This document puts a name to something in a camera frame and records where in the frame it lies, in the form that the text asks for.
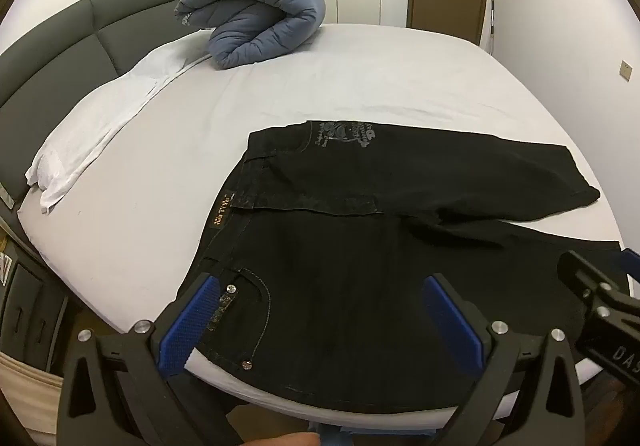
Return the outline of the black denim pants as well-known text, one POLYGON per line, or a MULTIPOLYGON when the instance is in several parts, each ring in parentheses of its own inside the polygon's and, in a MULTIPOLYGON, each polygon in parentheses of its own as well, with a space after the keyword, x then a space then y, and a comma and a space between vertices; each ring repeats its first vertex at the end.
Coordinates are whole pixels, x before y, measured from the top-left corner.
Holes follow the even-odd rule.
POLYGON ((442 274, 489 319, 575 340, 582 304, 556 273, 574 251, 620 288, 615 241, 530 223, 599 192, 558 145, 368 122, 250 134, 189 277, 235 294, 198 350, 237 379, 309 406, 398 414, 469 391, 421 300, 442 274))

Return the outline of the dark bedside drawer unit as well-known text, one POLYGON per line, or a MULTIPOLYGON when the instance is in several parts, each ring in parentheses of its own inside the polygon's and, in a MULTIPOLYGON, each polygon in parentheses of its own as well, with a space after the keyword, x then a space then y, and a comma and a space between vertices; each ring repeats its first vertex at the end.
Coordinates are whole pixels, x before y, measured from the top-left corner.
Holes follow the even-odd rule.
POLYGON ((1 232, 1 351, 50 371, 68 296, 42 264, 1 232))

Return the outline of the white bed mattress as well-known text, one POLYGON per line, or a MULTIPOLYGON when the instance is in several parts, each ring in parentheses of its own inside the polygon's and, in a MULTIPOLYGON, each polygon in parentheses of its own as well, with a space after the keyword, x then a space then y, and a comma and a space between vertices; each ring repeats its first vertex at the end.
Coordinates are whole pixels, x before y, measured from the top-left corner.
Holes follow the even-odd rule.
POLYGON ((562 253, 628 284, 575 144, 495 59, 440 34, 332 26, 262 64, 201 59, 47 194, 27 194, 24 231, 113 327, 209 273, 231 299, 190 371, 349 424, 423 428, 469 389, 426 316, 427 276, 570 340, 584 313, 562 253))

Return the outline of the white pillow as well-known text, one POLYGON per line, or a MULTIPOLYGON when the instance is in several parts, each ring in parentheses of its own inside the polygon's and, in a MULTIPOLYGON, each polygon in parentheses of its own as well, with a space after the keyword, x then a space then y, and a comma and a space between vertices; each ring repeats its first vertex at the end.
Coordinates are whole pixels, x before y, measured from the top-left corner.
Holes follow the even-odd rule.
POLYGON ((169 42, 107 82, 70 110, 35 154, 25 173, 40 190, 40 210, 49 213, 115 135, 157 94, 210 57, 209 33, 201 30, 169 42))

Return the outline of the dark grey padded headboard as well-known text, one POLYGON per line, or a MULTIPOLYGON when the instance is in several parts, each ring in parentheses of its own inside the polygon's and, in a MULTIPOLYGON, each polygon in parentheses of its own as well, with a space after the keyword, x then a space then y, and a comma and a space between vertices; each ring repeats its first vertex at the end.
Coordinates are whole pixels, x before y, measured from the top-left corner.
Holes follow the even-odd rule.
POLYGON ((13 201, 46 137, 88 93, 189 33, 179 0, 80 0, 1 55, 1 186, 13 201))

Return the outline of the wall switch plate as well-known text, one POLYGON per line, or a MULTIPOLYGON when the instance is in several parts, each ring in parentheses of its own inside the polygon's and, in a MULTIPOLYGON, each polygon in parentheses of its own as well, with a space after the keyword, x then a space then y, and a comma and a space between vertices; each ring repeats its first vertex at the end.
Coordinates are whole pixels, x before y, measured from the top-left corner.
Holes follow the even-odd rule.
POLYGON ((626 81, 629 81, 632 76, 632 67, 624 60, 620 62, 620 76, 626 81))

